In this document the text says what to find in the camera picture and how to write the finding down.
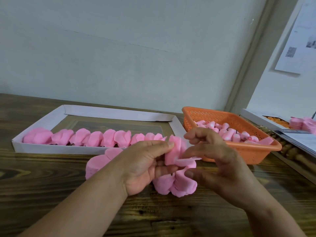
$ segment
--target right hand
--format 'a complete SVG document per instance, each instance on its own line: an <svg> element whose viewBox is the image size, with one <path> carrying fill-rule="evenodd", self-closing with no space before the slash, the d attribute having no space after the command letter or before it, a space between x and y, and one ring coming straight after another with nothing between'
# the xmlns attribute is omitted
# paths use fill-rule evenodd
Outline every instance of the right hand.
<svg viewBox="0 0 316 237"><path fill-rule="evenodd" d="M182 158L193 156L214 159L216 174L202 169L188 169L185 176L215 191L227 202L246 212L266 210L275 202L270 193L252 174L243 158L222 140L213 130L194 128L184 135L194 146L189 147Z"/></svg>

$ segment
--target wood grain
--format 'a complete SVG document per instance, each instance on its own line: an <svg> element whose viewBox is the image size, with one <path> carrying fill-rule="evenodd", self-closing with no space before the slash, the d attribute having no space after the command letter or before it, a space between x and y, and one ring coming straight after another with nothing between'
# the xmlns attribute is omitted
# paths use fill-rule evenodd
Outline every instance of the wood grain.
<svg viewBox="0 0 316 237"><path fill-rule="evenodd" d="M85 181L90 155L16 154L11 146L13 137L62 104L104 106L0 94L0 236L22 232ZM182 114L176 115L182 122ZM213 163L197 165L216 171ZM316 185L273 154L249 167L306 235L316 236ZM193 195L177 198L149 185L126 200L105 236L252 234L244 211L210 190L199 186Z"/></svg>

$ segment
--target white box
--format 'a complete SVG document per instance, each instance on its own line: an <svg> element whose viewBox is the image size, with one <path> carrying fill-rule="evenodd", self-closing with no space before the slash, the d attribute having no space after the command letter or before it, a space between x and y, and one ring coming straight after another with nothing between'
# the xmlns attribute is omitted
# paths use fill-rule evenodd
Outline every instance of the white box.
<svg viewBox="0 0 316 237"><path fill-rule="evenodd" d="M52 130L68 115L85 116L107 119L134 120L134 121L168 121L175 136L183 137L186 133L180 121L175 115L145 111L129 111L120 109L110 109L102 107L62 105L33 125L22 131L12 139L12 144L17 153L40 153L40 154L73 154L73 155L102 155L107 147L87 147L87 146L58 146L58 145L38 145L22 143L23 137L32 129L43 127Z"/></svg>
<svg viewBox="0 0 316 237"><path fill-rule="evenodd" d="M276 117L276 118L280 118L284 121L290 122L290 118L282 117L282 116L279 116L279 115L273 114L273 113L263 113L263 112L258 112L258 111L251 111L248 109L242 109L240 112L240 115L247 118L248 120L252 121L253 123L256 123L257 125L262 125L268 129L272 130L272 131L282 130L282 129L287 129L287 128L267 119L265 116Z"/></svg>

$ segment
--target orange plastic basket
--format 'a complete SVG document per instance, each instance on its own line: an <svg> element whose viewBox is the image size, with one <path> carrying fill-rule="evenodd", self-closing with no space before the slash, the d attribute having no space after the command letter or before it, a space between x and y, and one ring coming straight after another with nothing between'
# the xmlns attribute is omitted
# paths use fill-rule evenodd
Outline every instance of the orange plastic basket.
<svg viewBox="0 0 316 237"><path fill-rule="evenodd" d="M183 107L182 112L184 113L183 126L186 131L197 127L194 121L205 120L215 121L219 124L228 123L231 128L236 129L240 133L247 131L250 135L257 136L259 140L269 136L245 119L233 113L188 106ZM281 144L275 139L271 145L253 145L231 141L227 141L227 145L238 151L248 165L259 164L271 151L280 151L282 149ZM203 157L202 159L204 161L214 162L213 159L206 157Z"/></svg>

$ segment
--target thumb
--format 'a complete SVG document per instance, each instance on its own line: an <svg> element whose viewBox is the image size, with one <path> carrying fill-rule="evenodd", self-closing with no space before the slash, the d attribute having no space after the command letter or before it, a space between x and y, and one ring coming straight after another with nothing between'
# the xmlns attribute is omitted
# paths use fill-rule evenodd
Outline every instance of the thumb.
<svg viewBox="0 0 316 237"><path fill-rule="evenodd" d="M219 190L219 177L213 173L207 173L201 169L188 169L184 175L208 189L215 192Z"/></svg>

